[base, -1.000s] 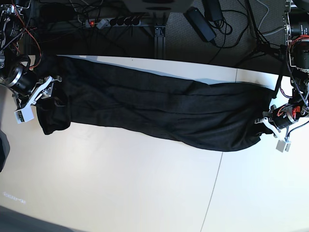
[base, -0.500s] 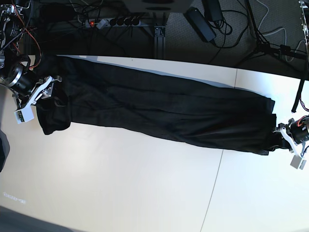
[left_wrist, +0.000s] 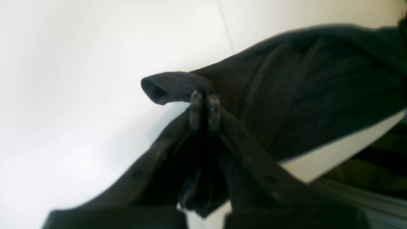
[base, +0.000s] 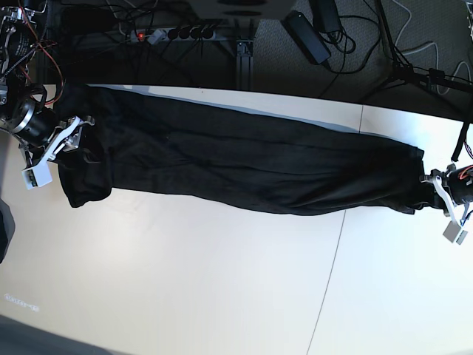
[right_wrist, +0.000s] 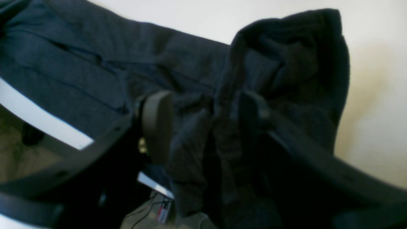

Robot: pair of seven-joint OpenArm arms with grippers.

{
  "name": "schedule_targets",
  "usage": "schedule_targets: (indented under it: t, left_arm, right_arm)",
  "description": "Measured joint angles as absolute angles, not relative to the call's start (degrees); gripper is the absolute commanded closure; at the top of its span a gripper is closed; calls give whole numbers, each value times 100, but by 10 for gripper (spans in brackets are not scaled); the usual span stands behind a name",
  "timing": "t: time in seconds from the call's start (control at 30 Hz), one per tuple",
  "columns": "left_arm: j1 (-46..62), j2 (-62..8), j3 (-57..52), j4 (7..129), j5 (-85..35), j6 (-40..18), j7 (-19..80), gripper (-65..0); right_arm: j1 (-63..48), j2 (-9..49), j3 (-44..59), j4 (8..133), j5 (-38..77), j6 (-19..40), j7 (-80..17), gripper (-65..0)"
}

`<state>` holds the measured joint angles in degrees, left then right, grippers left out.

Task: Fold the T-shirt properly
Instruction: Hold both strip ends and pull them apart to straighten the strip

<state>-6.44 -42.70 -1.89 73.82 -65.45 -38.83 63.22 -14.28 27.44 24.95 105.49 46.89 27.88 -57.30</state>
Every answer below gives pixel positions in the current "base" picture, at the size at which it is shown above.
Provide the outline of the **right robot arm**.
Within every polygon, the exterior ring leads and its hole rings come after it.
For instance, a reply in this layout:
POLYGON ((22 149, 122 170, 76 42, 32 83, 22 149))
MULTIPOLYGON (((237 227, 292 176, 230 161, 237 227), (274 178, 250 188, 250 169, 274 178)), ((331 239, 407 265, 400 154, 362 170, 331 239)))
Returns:
POLYGON ((35 55, 51 56, 50 18, 48 1, 1 2, 1 130, 18 141, 28 168, 41 160, 66 169, 99 164, 104 150, 85 88, 67 85, 61 76, 49 98, 46 87, 31 78, 28 65, 35 55))

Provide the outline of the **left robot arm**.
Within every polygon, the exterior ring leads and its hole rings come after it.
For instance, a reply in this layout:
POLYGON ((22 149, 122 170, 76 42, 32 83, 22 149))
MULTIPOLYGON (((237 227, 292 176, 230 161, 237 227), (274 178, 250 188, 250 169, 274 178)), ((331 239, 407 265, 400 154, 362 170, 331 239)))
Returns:
POLYGON ((433 169, 419 177, 426 191, 427 204, 440 209, 446 217, 460 227, 465 227, 472 217, 472 163, 457 168, 456 163, 464 149, 472 159, 472 147, 468 144, 468 128, 464 124, 451 157, 444 171, 433 169))

